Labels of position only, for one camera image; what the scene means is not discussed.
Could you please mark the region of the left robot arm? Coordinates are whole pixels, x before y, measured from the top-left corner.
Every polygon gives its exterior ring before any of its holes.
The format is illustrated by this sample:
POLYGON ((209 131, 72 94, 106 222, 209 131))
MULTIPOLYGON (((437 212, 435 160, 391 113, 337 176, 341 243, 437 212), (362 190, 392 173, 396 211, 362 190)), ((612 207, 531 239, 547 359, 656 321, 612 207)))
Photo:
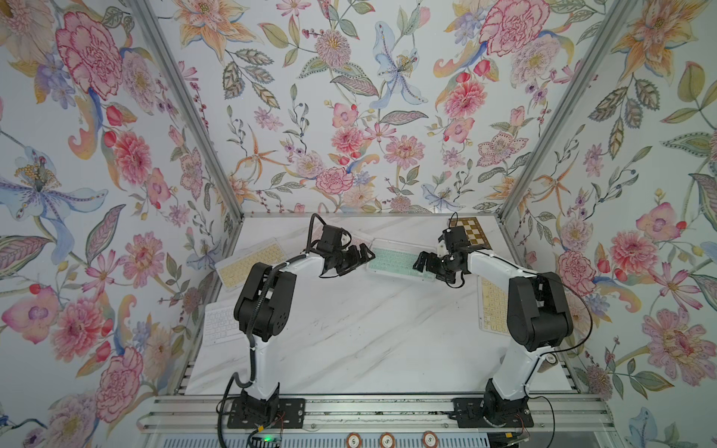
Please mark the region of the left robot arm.
POLYGON ((252 399, 267 401, 279 393, 280 385, 271 354, 271 340, 289 321, 300 274, 322 280, 351 274, 375 259, 365 243, 353 243, 351 234, 325 225, 319 239, 308 240, 298 255, 277 265, 255 263, 233 310, 240 332, 248 340, 249 378, 233 375, 233 382, 252 399))

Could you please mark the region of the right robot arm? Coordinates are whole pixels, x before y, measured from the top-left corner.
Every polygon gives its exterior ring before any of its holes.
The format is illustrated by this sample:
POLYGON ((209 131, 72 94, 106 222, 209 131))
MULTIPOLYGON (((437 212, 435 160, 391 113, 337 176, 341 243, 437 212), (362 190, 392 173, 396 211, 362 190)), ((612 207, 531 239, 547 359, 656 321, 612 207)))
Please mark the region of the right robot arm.
POLYGON ((485 395, 501 401, 526 399, 541 358, 556 353, 573 332, 560 276, 528 270, 483 245, 472 245, 462 227, 445 229, 438 243, 437 252, 420 252, 414 270, 433 274, 452 289, 462 287, 471 274, 507 293, 506 325, 513 341, 485 395))

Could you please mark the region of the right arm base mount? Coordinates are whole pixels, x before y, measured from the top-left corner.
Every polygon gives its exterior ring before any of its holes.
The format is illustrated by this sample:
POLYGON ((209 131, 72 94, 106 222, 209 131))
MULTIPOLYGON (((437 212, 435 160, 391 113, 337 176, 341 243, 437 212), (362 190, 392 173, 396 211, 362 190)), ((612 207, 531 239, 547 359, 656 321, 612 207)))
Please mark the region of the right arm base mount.
POLYGON ((452 399, 450 418, 460 429, 530 429, 534 426, 524 390, 517 399, 504 399, 494 380, 490 379, 481 397, 452 399))

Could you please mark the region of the mint green keyboard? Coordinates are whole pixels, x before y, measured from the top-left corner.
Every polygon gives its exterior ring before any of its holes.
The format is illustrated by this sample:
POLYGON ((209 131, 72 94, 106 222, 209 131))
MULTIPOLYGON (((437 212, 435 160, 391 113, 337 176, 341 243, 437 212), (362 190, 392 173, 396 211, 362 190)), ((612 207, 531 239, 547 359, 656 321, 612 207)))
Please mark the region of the mint green keyboard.
POLYGON ((424 282, 436 280, 434 274, 414 269, 422 252, 433 252, 428 246, 377 238, 373 240, 370 249, 375 258, 368 263, 367 271, 372 274, 424 282))

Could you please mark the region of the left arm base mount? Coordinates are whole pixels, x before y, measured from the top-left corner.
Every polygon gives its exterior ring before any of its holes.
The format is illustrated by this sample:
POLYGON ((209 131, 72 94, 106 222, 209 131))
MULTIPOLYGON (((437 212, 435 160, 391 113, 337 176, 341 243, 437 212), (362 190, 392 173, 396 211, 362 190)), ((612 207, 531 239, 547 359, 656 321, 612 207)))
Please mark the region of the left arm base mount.
POLYGON ((277 389, 269 399, 256 399, 248 392, 229 399, 226 411, 228 429, 302 429, 306 412, 305 399, 282 398, 277 389))

